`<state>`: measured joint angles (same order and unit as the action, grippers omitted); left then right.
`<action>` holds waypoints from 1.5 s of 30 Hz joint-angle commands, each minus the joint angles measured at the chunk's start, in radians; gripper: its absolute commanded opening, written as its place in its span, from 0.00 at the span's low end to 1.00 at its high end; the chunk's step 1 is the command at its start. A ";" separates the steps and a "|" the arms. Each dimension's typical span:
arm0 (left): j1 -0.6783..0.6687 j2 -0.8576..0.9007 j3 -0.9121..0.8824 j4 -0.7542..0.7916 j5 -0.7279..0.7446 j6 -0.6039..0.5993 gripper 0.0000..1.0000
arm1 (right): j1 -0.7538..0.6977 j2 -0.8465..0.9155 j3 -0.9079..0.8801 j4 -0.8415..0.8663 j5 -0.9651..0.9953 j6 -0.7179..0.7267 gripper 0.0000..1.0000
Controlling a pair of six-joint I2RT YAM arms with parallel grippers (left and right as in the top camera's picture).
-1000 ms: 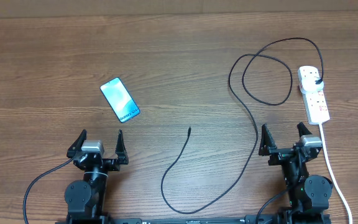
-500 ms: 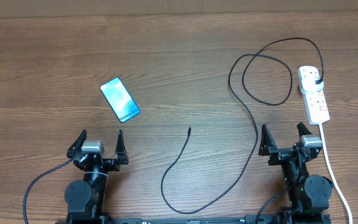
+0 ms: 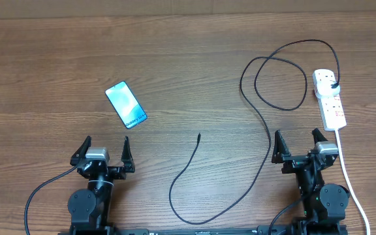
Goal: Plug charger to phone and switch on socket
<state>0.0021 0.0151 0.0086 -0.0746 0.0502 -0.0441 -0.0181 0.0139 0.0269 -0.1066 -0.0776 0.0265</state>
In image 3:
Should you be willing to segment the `Samsung Galaxy smartphone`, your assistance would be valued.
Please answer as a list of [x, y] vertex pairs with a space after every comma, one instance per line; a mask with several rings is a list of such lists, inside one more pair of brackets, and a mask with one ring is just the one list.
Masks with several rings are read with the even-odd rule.
[[108, 88], [105, 94], [127, 129], [147, 120], [147, 114], [126, 82]]

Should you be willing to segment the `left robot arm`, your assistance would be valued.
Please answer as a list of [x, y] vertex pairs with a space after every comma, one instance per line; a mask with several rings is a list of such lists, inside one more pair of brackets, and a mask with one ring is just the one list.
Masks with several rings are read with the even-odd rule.
[[119, 234], [119, 229], [108, 220], [114, 181], [125, 180], [128, 173], [135, 172], [127, 136], [121, 154], [123, 165], [110, 166], [109, 160], [108, 150], [92, 147], [90, 136], [71, 156], [70, 164], [88, 184], [85, 189], [73, 192], [68, 200], [69, 234]]

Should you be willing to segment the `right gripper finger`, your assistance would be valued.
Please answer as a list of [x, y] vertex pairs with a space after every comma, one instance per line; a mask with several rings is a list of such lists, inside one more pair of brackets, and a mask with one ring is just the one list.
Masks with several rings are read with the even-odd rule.
[[286, 145], [284, 138], [282, 137], [281, 131], [276, 130], [274, 136], [274, 151], [272, 154], [272, 163], [279, 164], [284, 163], [286, 160], [290, 159], [290, 151]]
[[314, 143], [317, 144], [318, 142], [326, 142], [327, 139], [324, 137], [324, 135], [320, 132], [318, 128], [315, 128], [312, 130], [313, 140]]

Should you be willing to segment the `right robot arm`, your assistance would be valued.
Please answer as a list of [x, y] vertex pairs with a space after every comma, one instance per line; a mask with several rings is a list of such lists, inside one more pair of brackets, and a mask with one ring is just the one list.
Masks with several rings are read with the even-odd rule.
[[268, 232], [273, 232], [274, 223], [286, 211], [299, 203], [303, 204], [304, 216], [294, 218], [289, 225], [278, 229], [278, 234], [346, 234], [345, 218], [350, 192], [342, 185], [326, 184], [322, 171], [332, 166], [339, 157], [338, 146], [328, 141], [318, 128], [312, 131], [315, 146], [305, 155], [292, 156], [281, 135], [275, 132], [272, 162], [283, 165], [284, 174], [294, 174], [300, 198], [281, 210], [271, 222]]

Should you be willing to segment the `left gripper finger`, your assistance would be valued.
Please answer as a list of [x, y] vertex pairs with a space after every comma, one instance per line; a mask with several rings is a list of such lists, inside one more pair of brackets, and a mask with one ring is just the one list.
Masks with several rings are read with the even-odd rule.
[[121, 162], [123, 163], [123, 168], [126, 173], [135, 173], [135, 164], [133, 156], [131, 154], [129, 137], [125, 137], [123, 151], [121, 154]]
[[85, 158], [86, 152], [91, 146], [91, 137], [87, 136], [82, 145], [75, 151], [70, 158], [70, 165], [76, 166], [81, 159]]

